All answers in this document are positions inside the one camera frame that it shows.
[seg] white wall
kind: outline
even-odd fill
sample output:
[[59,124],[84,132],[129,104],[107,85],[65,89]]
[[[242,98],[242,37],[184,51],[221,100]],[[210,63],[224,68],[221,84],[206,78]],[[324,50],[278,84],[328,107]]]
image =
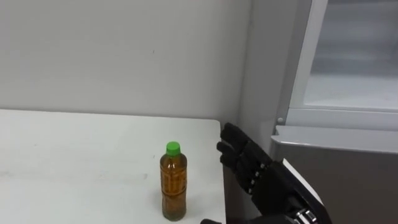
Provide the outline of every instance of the white wall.
[[2,0],[0,108],[235,120],[250,5]]

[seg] white table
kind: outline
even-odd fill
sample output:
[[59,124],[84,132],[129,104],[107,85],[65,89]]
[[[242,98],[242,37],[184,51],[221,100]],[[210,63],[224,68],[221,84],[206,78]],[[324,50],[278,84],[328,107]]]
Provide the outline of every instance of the white table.
[[188,158],[187,214],[225,223],[220,124],[204,119],[0,110],[0,223],[169,223],[159,159]]

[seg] refrigerator door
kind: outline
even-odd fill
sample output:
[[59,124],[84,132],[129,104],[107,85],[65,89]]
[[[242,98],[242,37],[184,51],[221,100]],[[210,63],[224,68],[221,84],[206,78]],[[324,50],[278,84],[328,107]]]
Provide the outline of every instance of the refrigerator door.
[[398,132],[277,126],[271,138],[275,158],[316,189],[333,223],[395,222]]

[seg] robot finger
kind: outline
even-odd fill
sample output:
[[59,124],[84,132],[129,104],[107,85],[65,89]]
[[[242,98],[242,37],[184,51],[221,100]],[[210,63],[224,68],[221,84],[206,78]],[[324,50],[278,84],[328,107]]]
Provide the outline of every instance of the robot finger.
[[272,159],[254,142],[247,144],[244,155],[260,169],[265,169],[272,162]]
[[247,174],[248,172],[246,171],[246,168],[244,168],[242,163],[239,162],[236,165],[236,172],[235,172],[236,180],[238,181],[238,184],[246,193],[251,194],[252,180],[247,176]]
[[238,157],[231,154],[223,154],[220,157],[220,162],[230,168],[232,172],[236,172],[236,163],[238,162]]
[[261,171],[260,166],[253,161],[250,161],[245,155],[242,155],[239,158],[238,164],[241,164],[239,168],[245,171],[248,179],[255,180],[259,177]]
[[230,143],[238,154],[242,152],[246,143],[251,140],[242,130],[231,123],[225,124],[220,137]]
[[222,154],[235,154],[234,149],[225,142],[218,142],[217,150],[219,150]]

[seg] gray panel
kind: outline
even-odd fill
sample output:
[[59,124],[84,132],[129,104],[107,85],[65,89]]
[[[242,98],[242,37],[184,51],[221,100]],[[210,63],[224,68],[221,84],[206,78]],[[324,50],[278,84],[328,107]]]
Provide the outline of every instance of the gray panel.
[[396,223],[398,155],[275,145],[318,192],[334,224]]
[[[252,2],[238,124],[267,152],[269,152],[270,136],[274,130],[282,89],[284,89],[283,106],[289,105],[300,55],[300,52],[296,51],[301,49],[311,2],[311,0]],[[233,181],[234,177],[231,179],[229,195],[234,197],[227,198],[227,216],[236,218],[258,216],[258,211],[249,197]]]

